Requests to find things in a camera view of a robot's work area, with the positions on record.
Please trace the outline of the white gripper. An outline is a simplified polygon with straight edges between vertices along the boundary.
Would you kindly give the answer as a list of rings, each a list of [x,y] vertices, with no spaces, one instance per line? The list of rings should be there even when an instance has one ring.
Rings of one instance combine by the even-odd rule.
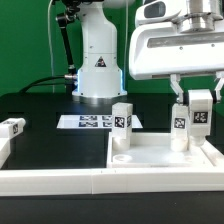
[[[141,25],[130,41],[129,72],[135,80],[170,76],[170,86],[183,103],[180,75],[216,73],[213,102],[220,103],[224,87],[224,21],[214,31],[178,33],[171,22]]]

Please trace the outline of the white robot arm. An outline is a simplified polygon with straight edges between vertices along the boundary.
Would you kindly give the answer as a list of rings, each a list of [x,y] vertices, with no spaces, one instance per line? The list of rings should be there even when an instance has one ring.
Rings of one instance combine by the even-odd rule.
[[[117,66],[117,30],[103,9],[135,0],[62,0],[67,24],[79,19],[83,33],[83,65],[69,70],[78,78],[75,97],[110,99],[123,95]],[[136,10],[129,48],[129,74],[136,80],[168,78],[184,100],[179,80],[224,71],[224,16],[220,0],[143,0]]]

